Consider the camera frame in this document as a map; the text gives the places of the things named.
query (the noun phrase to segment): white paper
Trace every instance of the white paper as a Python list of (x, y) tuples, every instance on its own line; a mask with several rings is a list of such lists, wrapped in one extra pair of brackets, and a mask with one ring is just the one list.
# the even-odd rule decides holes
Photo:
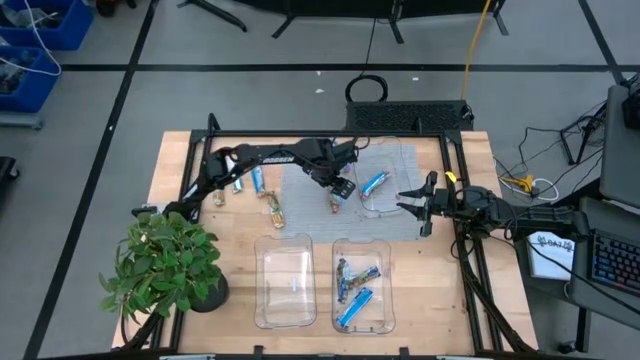
[[(569, 270), (572, 269), (573, 251), (575, 249), (573, 241), (543, 231), (529, 235), (528, 240), (533, 247), (545, 256), (559, 262)], [(527, 245), (527, 249), (529, 251), (529, 263), (531, 264), (531, 276), (564, 281), (571, 279), (570, 273), (540, 256), (531, 249), (531, 246)]]

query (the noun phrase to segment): wooden table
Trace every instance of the wooden table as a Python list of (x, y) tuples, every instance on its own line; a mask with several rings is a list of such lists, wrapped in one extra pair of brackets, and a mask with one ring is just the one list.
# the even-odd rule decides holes
[[(188, 148), (189, 132), (166, 132), (156, 164), (149, 203), (167, 203), (178, 198)], [(283, 137), (218, 137), (213, 150), (240, 143), (269, 144), (296, 142)], [(443, 164), (439, 142), (428, 138), (401, 138), (416, 146), (422, 175), (438, 172), (438, 186), (444, 187)], [(463, 144), (470, 180), (500, 194), (489, 139), (485, 132), (463, 133)], [(202, 150), (198, 151), (199, 163)], [(455, 163), (455, 150), (449, 152)], [(265, 166), (268, 190), (280, 192), (281, 166)], [(263, 345), (266, 354), (398, 354), (409, 347), (412, 354), (473, 354), (469, 318), (459, 264), (449, 253), (454, 239), (450, 219), (435, 216), (433, 234), (419, 241), (390, 242), (394, 330), (386, 335), (354, 336), (338, 333), (331, 316), (331, 244), (314, 244), (314, 267), (317, 319), (307, 327), (288, 330), (263, 330), (254, 323), (255, 253), (254, 242), (263, 235), (277, 235), (271, 224), (268, 206), (253, 191), (245, 175), (245, 191), (226, 191), (227, 204), (216, 208), (207, 198), (200, 221), (220, 241), (215, 245), (222, 253), (218, 265), (229, 281), (231, 295), (225, 305), (207, 314), (185, 314), (180, 353), (249, 354), (254, 345)], [(416, 222), (416, 231), (420, 223)], [(513, 249), (497, 240), (486, 240), (485, 255), (496, 305), (513, 328), (534, 348), (537, 347), (529, 306), (518, 262)], [(485, 348), (491, 347), (486, 314), (478, 304)], [(161, 345), (168, 345), (172, 321), (165, 321)], [(130, 334), (135, 324), (130, 324)], [(119, 331), (114, 345), (120, 344)]]

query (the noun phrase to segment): gray floor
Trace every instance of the gray floor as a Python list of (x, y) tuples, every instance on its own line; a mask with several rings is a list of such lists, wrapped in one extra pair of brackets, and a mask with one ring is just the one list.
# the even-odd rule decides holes
[[(113, 19), (96, 18), (82, 48), (56, 53), (65, 64), (126, 64), (149, 0), (135, 10), (118, 8)], [(296, 19), (278, 40), (270, 34), (283, 17), (230, 1), (212, 1), (240, 17), (237, 28), (177, 0), (158, 4), (142, 52), (142, 64), (362, 63), (371, 20)], [(633, 0), (591, 0), (614, 56), (640, 64), (634, 46)], [(573, 0), (509, 0), (503, 11), (511, 33), (500, 35), (488, 19), (474, 63), (605, 64)], [(410, 19), (399, 23), (406, 43), (397, 45), (388, 25), (377, 24), (371, 63), (464, 63), (478, 16)], [(109, 348), (116, 323), (97, 304), (104, 295), (97, 273), (110, 272), (115, 242), (131, 222), (129, 210), (144, 202), (161, 135), (166, 130), (203, 128), (215, 112), (224, 129), (340, 129), (344, 87), (355, 71), (333, 72), (136, 72), (102, 174), (54, 312), (40, 356), (101, 352)], [(461, 72), (376, 72), (390, 87), (389, 100), (456, 99)], [(0, 213), (0, 357), (20, 358), (42, 305), (58, 256), (105, 130), (121, 72), (65, 72), (41, 114), (39, 132), (0, 129), (0, 154), (18, 158), (22, 177)], [(472, 73), (469, 103), (476, 129), (491, 137), (494, 155), (507, 166), (525, 126), (561, 128), (606, 97), (609, 73)], [(354, 97), (374, 100), (376, 88), (358, 84)], [(530, 134), (525, 157), (557, 140)], [(578, 136), (571, 138), (574, 148)], [(570, 193), (596, 160), (559, 183)], [(559, 146), (529, 164), (536, 177), (555, 180), (568, 167)], [(508, 190), (505, 197), (523, 202)], [(575, 335), (577, 309), (528, 291), (541, 349)], [(594, 316), (588, 356), (633, 358), (638, 332)]]

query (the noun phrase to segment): keyboard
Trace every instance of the keyboard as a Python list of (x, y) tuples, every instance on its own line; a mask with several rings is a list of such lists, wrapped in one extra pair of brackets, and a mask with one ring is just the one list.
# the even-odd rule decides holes
[(640, 296), (640, 242), (596, 231), (592, 280)]
[(412, 131), (420, 119), (423, 131), (473, 130), (473, 122), (462, 119), (465, 105), (461, 100), (352, 102), (347, 129)]

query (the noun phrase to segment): blue bin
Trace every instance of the blue bin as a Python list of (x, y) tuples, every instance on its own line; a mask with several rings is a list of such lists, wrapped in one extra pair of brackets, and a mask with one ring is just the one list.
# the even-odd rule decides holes
[[(56, 65), (51, 62), (47, 54), (39, 48), (0, 46), (0, 56), (20, 56), (23, 51), (34, 54), (31, 69), (43, 70), (51, 73), (57, 71)], [(57, 76), (25, 72), (22, 81), (11, 94), (0, 94), (0, 111), (18, 111), (35, 113), (40, 111), (42, 104), (49, 96)]]
[[(5, 6), (13, 10), (26, 9), (24, 0), (5, 0)], [(82, 0), (30, 0), (32, 9), (43, 5), (67, 8), (64, 19), (55, 29), (38, 29), (44, 45), (49, 50), (77, 50), (91, 26), (93, 15)], [(14, 46), (41, 47), (31, 28), (0, 27), (0, 36)]]

